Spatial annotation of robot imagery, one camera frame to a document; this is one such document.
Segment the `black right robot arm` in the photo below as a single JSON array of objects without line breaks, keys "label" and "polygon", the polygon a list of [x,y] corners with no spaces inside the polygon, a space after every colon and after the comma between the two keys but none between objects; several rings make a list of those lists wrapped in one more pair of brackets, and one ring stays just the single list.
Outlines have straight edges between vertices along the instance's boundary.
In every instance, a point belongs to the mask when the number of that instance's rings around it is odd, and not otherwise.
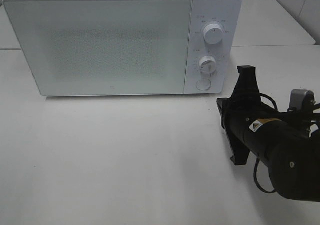
[{"label": "black right robot arm", "polygon": [[320,105],[311,90],[294,89],[289,108],[278,110],[276,102],[259,91],[256,69],[239,66],[238,80],[229,98],[216,103],[221,126],[236,166],[246,165],[249,154],[268,169],[273,192],[295,201],[320,200]]}]

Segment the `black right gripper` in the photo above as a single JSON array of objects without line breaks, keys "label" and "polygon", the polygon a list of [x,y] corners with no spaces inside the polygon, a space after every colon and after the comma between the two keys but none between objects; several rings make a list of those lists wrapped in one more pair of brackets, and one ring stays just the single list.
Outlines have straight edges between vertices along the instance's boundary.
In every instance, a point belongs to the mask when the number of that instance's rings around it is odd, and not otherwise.
[{"label": "black right gripper", "polygon": [[237,67],[239,77],[230,98],[218,98],[216,104],[221,116],[221,126],[224,128],[232,151],[231,161],[235,166],[246,165],[250,150],[240,141],[230,129],[231,116],[245,116],[250,121],[254,106],[262,103],[256,68],[251,65]]}]

